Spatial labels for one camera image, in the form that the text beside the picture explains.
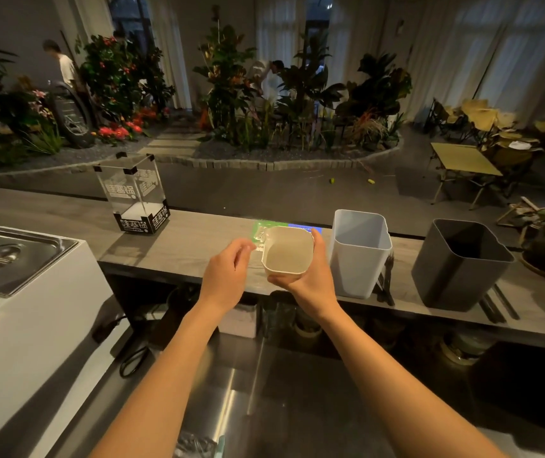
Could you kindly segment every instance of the paper container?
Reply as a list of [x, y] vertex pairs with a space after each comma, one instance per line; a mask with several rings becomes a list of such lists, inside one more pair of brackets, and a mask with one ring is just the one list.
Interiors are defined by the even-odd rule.
[[273, 226], [264, 233], [266, 275], [302, 275], [313, 261], [313, 235], [302, 228]]
[[412, 279], [428, 307], [467, 311], [513, 261], [482, 223], [436, 219], [414, 261]]
[[367, 299], [391, 248], [382, 215], [337, 210], [327, 249], [336, 294]]

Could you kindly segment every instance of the wheel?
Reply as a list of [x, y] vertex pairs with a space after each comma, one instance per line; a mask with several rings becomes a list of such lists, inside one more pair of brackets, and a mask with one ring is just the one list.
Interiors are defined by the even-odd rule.
[[84, 103], [69, 85], [51, 82], [47, 104], [56, 119], [58, 130], [72, 146], [88, 148], [94, 144], [92, 119]]

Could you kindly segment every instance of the acrylic display box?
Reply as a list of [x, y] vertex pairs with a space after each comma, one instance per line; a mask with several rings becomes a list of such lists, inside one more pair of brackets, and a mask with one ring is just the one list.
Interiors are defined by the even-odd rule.
[[153, 154], [117, 153], [94, 171], [121, 230], [153, 234], [169, 218]]

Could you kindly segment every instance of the white appliance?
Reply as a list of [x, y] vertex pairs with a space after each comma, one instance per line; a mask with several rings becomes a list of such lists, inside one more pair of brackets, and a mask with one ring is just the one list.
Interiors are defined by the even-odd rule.
[[[69, 357], [75, 358], [78, 346], [98, 347], [92, 333], [109, 321], [110, 302], [110, 312], [117, 314], [113, 292], [85, 241], [0, 227], [0, 431], [12, 417], [16, 421]], [[78, 362], [87, 362], [91, 353]], [[74, 383], [66, 396], [84, 391], [83, 402], [92, 388]], [[60, 434], [58, 419], [52, 423]], [[44, 435], [49, 449], [54, 437]]]

